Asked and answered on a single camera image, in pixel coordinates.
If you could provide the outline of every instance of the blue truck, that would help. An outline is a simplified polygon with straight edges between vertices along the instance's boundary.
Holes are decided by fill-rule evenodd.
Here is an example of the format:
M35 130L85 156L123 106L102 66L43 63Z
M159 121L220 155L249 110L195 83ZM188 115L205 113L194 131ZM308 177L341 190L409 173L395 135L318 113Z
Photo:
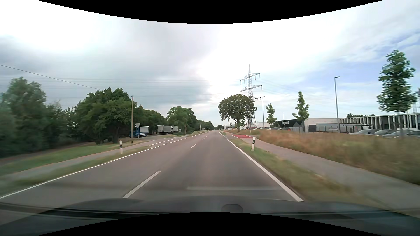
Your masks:
M133 133L134 133L133 135L134 138L139 138L139 136L146 137L149 134L149 127L148 126L139 126L138 128L134 127Z

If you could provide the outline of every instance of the white box truck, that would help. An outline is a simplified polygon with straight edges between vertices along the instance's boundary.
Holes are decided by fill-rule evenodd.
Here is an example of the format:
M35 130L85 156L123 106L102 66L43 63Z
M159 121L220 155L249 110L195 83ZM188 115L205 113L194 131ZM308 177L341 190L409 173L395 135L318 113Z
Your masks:
M178 132L178 126L171 126L171 128L172 128L172 133Z
M148 126L139 126L138 128L134 127L133 133L134 133L134 138L146 137L149 134L149 127Z
M158 125L157 132L159 134L171 134L172 128L170 126Z

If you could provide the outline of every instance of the asphalt road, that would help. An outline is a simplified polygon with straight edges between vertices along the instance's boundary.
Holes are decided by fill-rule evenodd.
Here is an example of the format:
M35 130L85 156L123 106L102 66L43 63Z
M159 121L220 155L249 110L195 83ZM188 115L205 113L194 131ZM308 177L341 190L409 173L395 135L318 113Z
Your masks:
M62 207L105 198L237 195L296 201L218 131L153 149L10 195L0 202Z

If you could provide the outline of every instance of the parked car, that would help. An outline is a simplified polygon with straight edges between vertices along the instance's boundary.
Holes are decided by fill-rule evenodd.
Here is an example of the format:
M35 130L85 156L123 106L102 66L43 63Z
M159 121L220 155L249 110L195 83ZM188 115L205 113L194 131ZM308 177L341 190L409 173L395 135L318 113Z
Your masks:
M366 134L373 134L376 131L378 131L377 129L362 129L359 132L356 133L349 133L349 135L366 135Z
M373 136L374 135L376 137L379 137L379 136L382 136L382 135L385 135L385 134L391 134L393 132L395 132L395 130L393 130L393 129L382 129L382 130L376 131L373 134L365 134L365 135L366 136Z
M382 137L384 138L397 138L400 137L401 135L405 135L405 136L409 136L409 137L420 137L420 130L403 130L403 132L401 132L401 130L395 131L391 134L385 134Z

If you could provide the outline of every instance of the sky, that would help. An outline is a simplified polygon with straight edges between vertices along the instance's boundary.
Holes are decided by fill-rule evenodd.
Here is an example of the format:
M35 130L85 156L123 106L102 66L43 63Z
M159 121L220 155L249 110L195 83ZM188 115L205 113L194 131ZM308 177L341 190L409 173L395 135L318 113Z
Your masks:
M128 19L35 0L0 5L0 64L100 90L123 88L146 109L166 116L173 106L192 108L215 126L228 124L218 104L245 87L240 80L248 68L260 73L252 81L262 85L254 96L264 96L264 106L272 103L278 120L283 113L294 118L298 91L310 117L336 117L336 76L339 117L386 114L378 109L378 76L394 49L417 69L408 80L412 90L420 87L418 0L213 25ZM0 92L20 76L40 83L47 102L59 101L64 109L96 91L0 66ZM255 100L257 122L263 121L262 104Z

